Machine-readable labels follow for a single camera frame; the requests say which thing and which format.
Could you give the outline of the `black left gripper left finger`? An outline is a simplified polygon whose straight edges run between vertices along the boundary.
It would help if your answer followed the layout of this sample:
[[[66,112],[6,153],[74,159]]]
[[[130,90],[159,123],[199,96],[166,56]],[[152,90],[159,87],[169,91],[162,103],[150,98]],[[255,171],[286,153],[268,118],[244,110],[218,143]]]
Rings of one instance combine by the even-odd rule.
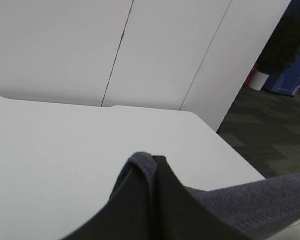
[[[131,169],[106,205],[70,233],[68,240],[148,240],[148,188],[139,169]]]

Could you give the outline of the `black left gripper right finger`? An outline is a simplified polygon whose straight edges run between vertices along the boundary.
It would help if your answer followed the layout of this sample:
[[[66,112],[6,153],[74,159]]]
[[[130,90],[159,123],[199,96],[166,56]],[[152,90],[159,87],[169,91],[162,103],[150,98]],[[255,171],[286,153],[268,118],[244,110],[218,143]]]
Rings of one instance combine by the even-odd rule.
[[[154,205],[163,240],[247,240],[202,206],[178,180],[164,156],[156,162]]]

